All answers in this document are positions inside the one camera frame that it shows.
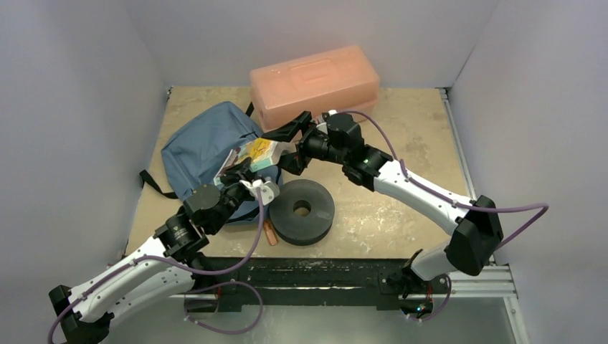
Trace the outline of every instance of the weight plate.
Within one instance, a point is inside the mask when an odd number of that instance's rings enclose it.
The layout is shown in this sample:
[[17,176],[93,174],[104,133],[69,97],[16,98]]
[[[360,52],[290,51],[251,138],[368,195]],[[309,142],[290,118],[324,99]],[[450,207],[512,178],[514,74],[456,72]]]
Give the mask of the weight plate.
[[335,213],[336,207],[329,191],[307,179],[285,183],[269,209],[270,221],[277,235],[298,246],[312,245],[325,237]]

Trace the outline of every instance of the orange plastic box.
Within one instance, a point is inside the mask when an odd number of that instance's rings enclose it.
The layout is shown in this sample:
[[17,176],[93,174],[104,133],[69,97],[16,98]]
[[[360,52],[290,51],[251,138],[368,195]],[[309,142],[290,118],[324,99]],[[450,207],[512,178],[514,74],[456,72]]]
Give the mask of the orange plastic box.
[[378,102],[380,78],[357,46],[259,68],[250,77],[252,102],[265,132],[304,110],[313,118],[332,109],[369,113]]

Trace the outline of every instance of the gray wall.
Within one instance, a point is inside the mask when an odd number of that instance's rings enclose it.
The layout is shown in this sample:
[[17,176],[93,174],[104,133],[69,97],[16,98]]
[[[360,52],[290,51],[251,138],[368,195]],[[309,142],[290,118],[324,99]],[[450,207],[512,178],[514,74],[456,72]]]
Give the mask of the gray wall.
[[43,343],[125,246],[164,89],[120,0],[2,1],[0,47],[1,341]]
[[[547,201],[499,252],[532,343],[605,343],[608,2],[502,0],[451,93],[478,192]],[[526,216],[502,216],[513,231]]]
[[349,44],[386,86],[451,86],[498,0],[126,0],[170,85],[248,85],[249,71]]

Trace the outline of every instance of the wooden table surface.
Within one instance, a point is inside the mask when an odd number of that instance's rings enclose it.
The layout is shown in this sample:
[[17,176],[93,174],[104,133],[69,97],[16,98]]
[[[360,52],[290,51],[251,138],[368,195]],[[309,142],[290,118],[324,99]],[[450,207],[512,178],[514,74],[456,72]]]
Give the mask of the wooden table surface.
[[[212,105],[231,101],[242,109],[250,101],[248,87],[174,87],[167,104],[149,171],[164,191],[167,183],[161,149],[182,125]],[[381,89],[372,113],[386,131],[408,169],[456,192],[466,194],[465,180],[445,109],[438,90]],[[365,141],[383,151],[387,145],[376,128],[361,122]],[[405,204],[352,184],[341,166],[312,161],[300,177],[284,173],[284,180],[317,181],[331,193],[336,215],[328,235],[317,244],[297,247],[280,241],[271,247],[262,235],[255,257],[407,258],[448,239],[433,222]],[[150,186],[142,190],[130,233],[127,254],[140,246],[181,203],[166,199]],[[251,247],[256,225],[225,226],[209,236],[203,248],[209,256],[242,257]]]

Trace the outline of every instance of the blue backpack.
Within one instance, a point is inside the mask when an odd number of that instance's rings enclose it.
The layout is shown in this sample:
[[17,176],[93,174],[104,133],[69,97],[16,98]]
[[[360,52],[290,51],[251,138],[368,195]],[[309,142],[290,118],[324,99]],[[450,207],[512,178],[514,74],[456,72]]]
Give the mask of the blue backpack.
[[[163,192],[148,171],[139,173],[142,181],[165,197],[182,201],[198,186],[213,183],[231,149],[262,135],[260,127],[249,117],[251,113],[252,104],[245,114],[231,102],[221,102],[204,111],[177,130],[161,150],[167,180],[174,192]],[[257,173],[279,185],[282,183],[277,166]],[[257,222],[258,213],[257,201],[245,201],[227,224]]]

